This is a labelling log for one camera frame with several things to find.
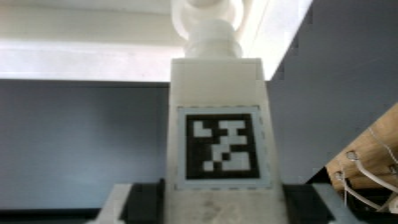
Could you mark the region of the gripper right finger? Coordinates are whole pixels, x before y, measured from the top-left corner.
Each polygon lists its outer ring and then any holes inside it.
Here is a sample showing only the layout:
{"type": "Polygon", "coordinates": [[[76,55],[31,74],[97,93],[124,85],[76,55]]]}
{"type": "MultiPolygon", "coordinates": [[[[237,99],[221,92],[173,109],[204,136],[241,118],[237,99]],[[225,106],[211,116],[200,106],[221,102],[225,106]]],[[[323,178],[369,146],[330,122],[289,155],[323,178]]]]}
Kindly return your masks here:
{"type": "Polygon", "coordinates": [[[289,224],[362,224],[326,184],[284,185],[289,224]]]}

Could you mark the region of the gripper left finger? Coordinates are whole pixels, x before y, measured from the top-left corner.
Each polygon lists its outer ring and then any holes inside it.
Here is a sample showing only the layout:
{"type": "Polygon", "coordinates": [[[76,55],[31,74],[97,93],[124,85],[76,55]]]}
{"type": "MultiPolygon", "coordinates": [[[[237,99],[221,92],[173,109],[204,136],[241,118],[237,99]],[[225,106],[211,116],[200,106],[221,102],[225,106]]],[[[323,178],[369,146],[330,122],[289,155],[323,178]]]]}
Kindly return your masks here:
{"type": "Polygon", "coordinates": [[[163,181],[115,184],[97,213],[86,224],[163,224],[163,181]]]}

